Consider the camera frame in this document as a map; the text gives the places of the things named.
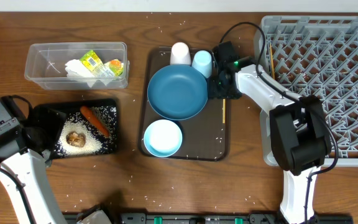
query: black food tray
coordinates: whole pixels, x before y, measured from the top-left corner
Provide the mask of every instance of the black food tray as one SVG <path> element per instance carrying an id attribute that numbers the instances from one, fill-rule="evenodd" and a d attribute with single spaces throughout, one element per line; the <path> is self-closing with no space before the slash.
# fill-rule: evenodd
<path id="1" fill-rule="evenodd" d="M 103 136 L 97 128 L 90 124 L 82 115 L 78 116 L 81 106 L 87 106 L 89 108 L 97 108 L 101 110 L 100 113 L 102 118 L 99 120 L 106 125 L 110 130 L 110 138 Z M 116 102 L 112 99 L 102 100 L 87 100 L 87 101 L 76 101 L 69 103 L 51 103 L 38 105 L 34 108 L 33 123 L 36 126 L 46 130 L 49 138 L 53 141 L 51 146 L 50 159 L 61 159 L 66 157 L 72 157 L 65 153 L 62 153 L 58 143 L 61 135 L 63 125 L 69 119 L 72 119 L 74 123 L 83 122 L 86 128 L 90 131 L 93 137 L 101 143 L 101 149 L 90 153 L 78 154 L 76 156 L 90 156 L 95 154 L 111 154 L 117 151 L 117 132 L 118 132 L 118 113 L 117 113 Z"/>
<path id="2" fill-rule="evenodd" d="M 201 49 L 190 49 L 191 59 Z M 170 47 L 159 47 L 149 55 L 142 113 L 140 118 L 139 150 L 146 156 L 153 156 L 145 148 L 143 136 L 146 128 L 154 121 L 164 119 L 158 115 L 147 101 L 147 87 L 150 79 L 161 68 L 170 64 Z M 229 109 L 227 100 L 208 100 L 204 109 L 196 116 L 183 121 L 174 121 L 183 133 L 183 142 L 179 150 L 169 158 L 193 159 L 201 161 L 219 161 L 229 152 Z"/>

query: brown serving tray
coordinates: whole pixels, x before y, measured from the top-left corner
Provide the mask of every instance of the brown serving tray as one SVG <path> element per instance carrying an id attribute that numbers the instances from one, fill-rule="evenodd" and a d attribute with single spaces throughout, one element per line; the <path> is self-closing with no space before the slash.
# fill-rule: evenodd
<path id="1" fill-rule="evenodd" d="M 199 50 L 201 49 L 190 49 L 191 59 Z M 146 156 L 153 155 L 143 143 L 145 130 L 154 121 L 164 119 L 150 106 L 147 100 L 147 87 L 153 75 L 170 64 L 170 54 L 171 47 L 158 47 L 149 54 L 138 142 L 139 150 Z M 219 161 L 225 158 L 229 152 L 229 109 L 228 100 L 208 100 L 204 109 L 196 116 L 183 121 L 174 121 L 182 130 L 183 142 L 179 150 L 169 158 L 201 161 Z"/>

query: light blue cup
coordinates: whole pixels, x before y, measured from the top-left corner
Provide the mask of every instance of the light blue cup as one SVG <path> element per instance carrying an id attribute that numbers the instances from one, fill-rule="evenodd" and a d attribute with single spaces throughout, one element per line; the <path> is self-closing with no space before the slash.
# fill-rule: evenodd
<path id="1" fill-rule="evenodd" d="M 180 128 L 172 121 L 161 119 L 147 127 L 143 142 L 146 149 L 157 157 L 168 157 L 176 153 L 182 143 Z"/>
<path id="2" fill-rule="evenodd" d="M 200 50 L 194 55 L 193 68 L 204 75 L 205 78 L 209 78 L 212 75 L 212 56 L 205 50 Z"/>

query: plastic container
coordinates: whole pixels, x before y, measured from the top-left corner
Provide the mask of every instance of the plastic container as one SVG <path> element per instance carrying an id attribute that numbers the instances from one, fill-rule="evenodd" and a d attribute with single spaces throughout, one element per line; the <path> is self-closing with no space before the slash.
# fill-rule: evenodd
<path id="1" fill-rule="evenodd" d="M 124 71 L 119 77 L 68 78 L 65 64 L 80 59 L 94 50 L 106 63 L 119 59 Z M 30 46 L 24 76 L 45 90 L 97 90 L 125 88 L 128 85 L 129 61 L 127 45 L 123 42 L 78 42 L 33 44 Z"/>

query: orange carrot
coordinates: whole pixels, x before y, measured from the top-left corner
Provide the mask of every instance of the orange carrot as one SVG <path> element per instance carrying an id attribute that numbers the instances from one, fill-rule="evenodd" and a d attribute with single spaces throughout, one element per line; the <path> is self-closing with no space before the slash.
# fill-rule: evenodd
<path id="1" fill-rule="evenodd" d="M 95 126 L 102 134 L 107 138 L 110 137 L 109 131 L 103 126 L 99 119 L 93 114 L 91 109 L 86 106 L 80 108 L 81 114 L 93 125 Z"/>

